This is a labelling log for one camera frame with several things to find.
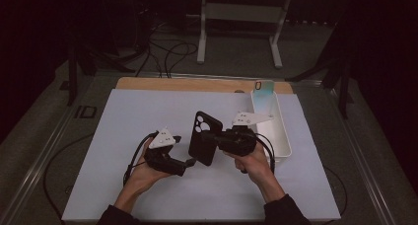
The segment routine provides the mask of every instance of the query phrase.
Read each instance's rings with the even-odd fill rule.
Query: white tabletop
[[[310,220],[338,219],[328,180],[296,95],[278,95],[292,155],[276,178]],[[203,111],[231,127],[251,108],[249,94],[113,90],[65,208],[63,220],[97,220],[122,189],[122,177],[139,142],[167,127],[182,136],[171,156],[184,161],[194,116]],[[150,221],[263,220],[264,201],[247,175],[217,150],[212,166],[200,163],[183,177],[157,182],[138,199],[132,215]]]

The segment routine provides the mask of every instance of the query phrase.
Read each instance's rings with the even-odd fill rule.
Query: sleeve
[[[307,225],[311,222],[302,214],[289,194],[264,205],[265,224]]]
[[[126,213],[112,205],[102,214],[97,225],[139,225],[140,221],[129,213]]]

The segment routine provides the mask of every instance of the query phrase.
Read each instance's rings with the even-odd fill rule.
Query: hand
[[[129,180],[126,182],[126,185],[123,187],[116,202],[114,203],[115,207],[127,213],[132,211],[133,205],[139,195],[147,191],[159,179],[166,178],[171,175],[154,170],[145,162],[144,154],[152,141],[153,138],[149,138],[145,142],[141,157],[137,162],[137,166],[134,168]]]
[[[267,157],[260,143],[257,142],[254,151],[243,157],[225,151],[224,153],[235,159],[237,169],[248,172],[249,178],[258,186],[266,203],[278,200],[285,195],[285,192],[270,170]]]

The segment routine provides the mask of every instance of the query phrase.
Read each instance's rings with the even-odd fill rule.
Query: wire
[[[167,34],[168,33],[174,33],[176,31],[178,31],[178,29],[177,28],[174,28],[174,27],[170,27],[171,29],[167,29],[167,30],[160,29],[161,27],[166,26],[168,24],[169,23],[167,23],[167,22],[163,22],[163,23],[157,25],[156,31],[159,32],[159,33],[167,33]]]
[[[142,164],[144,164],[144,163],[146,163],[146,162],[142,162],[142,163],[139,163],[139,164],[137,164],[137,165],[134,165],[134,166],[132,166],[132,168],[138,167],[139,165],[142,165]]]
[[[141,50],[135,50],[135,53],[129,54],[123,57],[115,57],[112,58],[112,60],[117,61],[121,64],[127,64],[128,62],[132,62],[138,58],[140,58],[144,53],[147,51],[147,46],[144,47],[144,49]]]
[[[348,204],[348,193],[347,193],[347,188],[345,187],[345,185],[344,185],[344,183],[342,182],[342,180],[341,180],[341,178],[334,172],[334,171],[332,171],[331,169],[329,169],[328,167],[326,167],[325,165],[323,165],[322,164],[322,166],[326,169],[326,170],[328,170],[328,172],[330,172],[331,174],[333,174],[334,176],[335,176],[335,178],[337,178],[337,180],[341,183],[341,185],[342,185],[342,188],[343,188],[343,190],[344,190],[344,206],[343,206],[343,208],[342,208],[342,210],[341,210],[341,212],[340,212],[340,216],[342,217],[343,215],[344,215],[344,213],[345,213],[345,211],[346,211],[346,209],[347,209],[347,204]],[[332,222],[334,222],[335,220],[330,220],[330,221],[327,221],[327,222],[325,222],[325,223],[322,223],[322,225],[326,225],[326,224],[330,224],[330,223],[332,223]]]
[[[271,146],[271,149],[272,150],[270,150],[268,147],[267,147],[267,145],[264,143],[264,141],[262,141],[261,139],[259,139],[259,138],[256,138],[256,140],[265,148],[265,150],[267,151],[267,153],[268,153],[268,156],[270,157],[270,170],[271,170],[271,172],[273,172],[273,174],[274,174],[274,170],[275,170],[275,163],[276,163],[276,161],[275,161],[275,158],[274,158],[274,156],[273,156],[273,153],[271,152],[272,150],[273,150],[273,152],[274,152],[274,149],[273,149],[273,146],[271,145],[271,143],[270,143],[270,146]]]
[[[145,58],[144,62],[142,62],[141,66],[136,71],[135,77],[138,77],[139,72],[141,72],[141,70],[144,68],[145,64],[148,62],[148,59],[150,58],[150,55],[151,55],[151,46],[150,46],[150,44],[148,44],[148,51],[147,52],[148,52],[147,57]]]
[[[268,144],[269,144],[269,145],[270,145],[270,147],[271,147],[271,151],[273,152],[273,157],[274,157],[274,158],[276,158],[276,155],[275,155],[275,153],[274,153],[274,148],[273,148],[273,145],[271,144],[270,140],[268,140],[268,138],[267,138],[267,137],[265,137],[264,135],[262,135],[262,134],[260,134],[260,133],[255,133],[255,135],[261,136],[261,137],[263,137],[265,140],[267,140]]]
[[[152,40],[179,41],[180,43],[175,44],[175,45],[174,45],[174,46],[172,46],[170,49],[167,49],[167,48],[165,48],[165,47],[163,47],[163,46],[161,46],[161,45],[158,45],[158,44],[154,43]],[[168,78],[172,78],[172,71],[173,71],[173,69],[174,69],[174,67],[175,67],[176,65],[178,65],[178,64],[179,64],[182,60],[184,60],[184,58],[185,58],[187,55],[194,54],[194,53],[197,51],[197,49],[198,49],[198,47],[197,47],[197,45],[196,45],[196,44],[189,43],[189,42],[183,41],[183,40],[181,40],[181,39],[152,39],[152,40],[150,40],[150,44],[152,44],[152,45],[154,45],[155,47],[158,47],[158,48],[160,48],[160,49],[162,49],[162,50],[165,50],[165,51],[167,52],[166,57],[165,57],[165,60],[164,60],[164,68],[165,68],[166,75],[167,75],[167,77],[168,77]],[[181,53],[181,52],[176,52],[176,51],[174,51],[176,48],[178,48],[179,46],[182,46],[182,45],[185,45],[185,46],[186,46],[186,48],[187,48],[187,51],[186,51],[186,52]],[[181,56],[181,59],[179,59],[179,60],[178,60],[176,63],[174,63],[173,65],[169,66],[169,65],[168,65],[168,59],[169,59],[169,56],[170,56],[171,54],[174,54],[174,55],[180,55],[180,56]]]
[[[49,202],[49,204],[51,205],[51,207],[53,208],[53,210],[54,210],[54,212],[55,212],[55,214],[58,216],[58,219],[60,220],[60,222],[61,222],[61,224],[62,225],[65,225],[65,222],[63,221],[63,220],[61,220],[61,217],[62,217],[62,214],[61,214],[61,212],[59,211],[59,209],[58,209],[58,207],[55,205],[55,203],[53,202],[53,200],[52,200],[52,198],[51,198],[51,196],[49,195],[49,192],[48,192],[48,190],[47,190],[47,186],[46,186],[46,176],[47,176],[47,174],[48,174],[48,170],[49,170],[49,167],[51,166],[51,164],[52,164],[52,161],[60,154],[60,153],[62,153],[65,149],[67,149],[67,148],[69,148],[70,146],[72,146],[72,145],[74,145],[74,144],[76,144],[76,143],[78,143],[78,142],[80,142],[80,141],[82,141],[82,140],[85,140],[85,139],[88,139],[88,138],[90,138],[90,137],[92,137],[94,135],[94,133],[91,133],[91,134],[88,134],[88,135],[86,135],[86,136],[83,136],[83,137],[81,137],[81,138],[79,138],[79,139],[77,139],[77,140],[74,140],[73,142],[71,142],[71,143],[69,143],[69,144],[67,144],[67,145],[65,145],[64,147],[62,147],[60,150],[58,150],[50,159],[49,159],[49,162],[48,162],[48,164],[46,165],[46,167],[45,167],[45,171],[44,171],[44,173],[43,173],[43,178],[42,178],[42,188],[43,188],[43,192],[45,193],[45,196],[46,196],[46,199],[48,200],[48,202]]]
[[[163,78],[163,71],[162,71],[158,57],[153,53],[151,53],[151,56],[154,58],[154,61],[156,62],[156,69],[159,72],[159,78]]]
[[[151,138],[151,137],[155,137],[155,136],[157,136],[157,134],[158,134],[158,131],[157,132],[154,132],[154,133],[150,133],[150,134],[148,134],[140,143],[139,143],[139,145],[138,145],[138,147],[136,148],[136,150],[135,150],[135,153],[133,154],[133,157],[132,157],[132,160],[131,160],[131,163],[128,165],[128,168],[126,169],[126,172],[125,172],[125,174],[123,175],[123,185],[125,186],[125,184],[126,184],[126,182],[129,180],[129,178],[130,178],[130,175],[131,175],[131,172],[132,172],[132,169],[134,168],[134,167],[136,167],[136,166],[138,166],[138,165],[140,165],[140,164],[138,164],[138,165],[133,165],[134,163],[135,163],[135,159],[136,159],[136,156],[138,156],[138,152],[139,152],[139,150],[142,148],[142,145],[145,143],[145,141],[147,141],[147,139],[149,139],[149,138]]]

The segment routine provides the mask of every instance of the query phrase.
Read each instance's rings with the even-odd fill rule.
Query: white metal stand
[[[285,0],[282,7],[269,7],[206,3],[206,0],[202,0],[197,63],[203,64],[205,62],[207,38],[206,19],[253,21],[277,24],[276,33],[274,36],[270,37],[269,42],[273,55],[274,67],[282,68],[283,64],[280,58],[279,48],[277,47],[277,41],[285,23],[290,1],[291,0]]]

